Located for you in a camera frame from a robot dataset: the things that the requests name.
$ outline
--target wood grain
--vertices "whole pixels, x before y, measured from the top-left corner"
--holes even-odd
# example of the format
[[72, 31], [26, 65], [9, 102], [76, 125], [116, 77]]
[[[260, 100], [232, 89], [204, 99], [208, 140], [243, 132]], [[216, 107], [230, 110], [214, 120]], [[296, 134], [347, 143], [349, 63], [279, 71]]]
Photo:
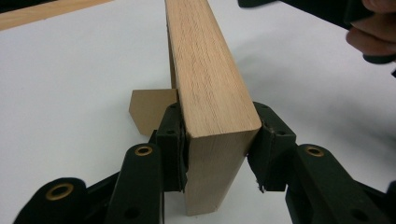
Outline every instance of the wood grain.
[[183, 117], [190, 138], [189, 216], [216, 211], [261, 127], [206, 0], [166, 0]]
[[58, 0], [0, 14], [0, 31], [112, 0]]

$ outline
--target brown cardboard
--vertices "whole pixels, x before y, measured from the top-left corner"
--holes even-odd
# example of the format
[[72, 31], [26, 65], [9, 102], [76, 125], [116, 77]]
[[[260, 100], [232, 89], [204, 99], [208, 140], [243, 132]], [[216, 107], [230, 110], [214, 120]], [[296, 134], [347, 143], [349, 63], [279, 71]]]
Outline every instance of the brown cardboard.
[[139, 132], [150, 136], [158, 129], [166, 107], [177, 102], [177, 90], [137, 90], [132, 92], [129, 113]]

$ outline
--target white background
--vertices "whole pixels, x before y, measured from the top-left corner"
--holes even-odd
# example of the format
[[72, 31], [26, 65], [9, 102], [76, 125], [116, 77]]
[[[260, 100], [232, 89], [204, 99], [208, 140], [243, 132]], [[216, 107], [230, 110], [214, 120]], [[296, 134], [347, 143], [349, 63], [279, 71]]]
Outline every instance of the white background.
[[[396, 79], [366, 63], [346, 31], [278, 3], [252, 10], [209, 1], [254, 101], [298, 144], [329, 149], [357, 180], [396, 179]], [[147, 142], [131, 91], [170, 88], [163, 1], [116, 0], [0, 32], [0, 223], [53, 179], [88, 186]], [[260, 194], [245, 162], [217, 213], [186, 217], [166, 194], [167, 223], [290, 223], [284, 193]]]

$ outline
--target finger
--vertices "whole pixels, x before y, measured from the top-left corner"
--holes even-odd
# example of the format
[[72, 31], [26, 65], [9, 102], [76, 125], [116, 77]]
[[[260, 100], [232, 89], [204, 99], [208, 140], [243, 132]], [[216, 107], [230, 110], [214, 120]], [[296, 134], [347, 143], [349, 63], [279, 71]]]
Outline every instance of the finger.
[[396, 53], [395, 43], [378, 39], [353, 27], [346, 35], [346, 42], [365, 55], [384, 56]]
[[396, 0], [362, 0], [365, 7], [373, 12], [396, 12]]
[[352, 25], [379, 39], [396, 43], [395, 14], [374, 14], [369, 19], [352, 22]]

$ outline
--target clamp jaw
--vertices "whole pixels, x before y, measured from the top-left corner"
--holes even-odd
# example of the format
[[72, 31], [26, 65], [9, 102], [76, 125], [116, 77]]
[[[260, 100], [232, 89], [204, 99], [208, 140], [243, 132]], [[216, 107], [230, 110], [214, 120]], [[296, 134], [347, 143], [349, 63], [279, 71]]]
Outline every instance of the clamp jaw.
[[[260, 191], [285, 191], [294, 224], [396, 223], [396, 181], [383, 193], [352, 179], [330, 151], [295, 143], [296, 135], [268, 106], [247, 160]], [[170, 105], [146, 144], [131, 147], [119, 173], [86, 188], [76, 178], [49, 182], [16, 224], [163, 223], [166, 191], [184, 191], [188, 152], [178, 104]]]

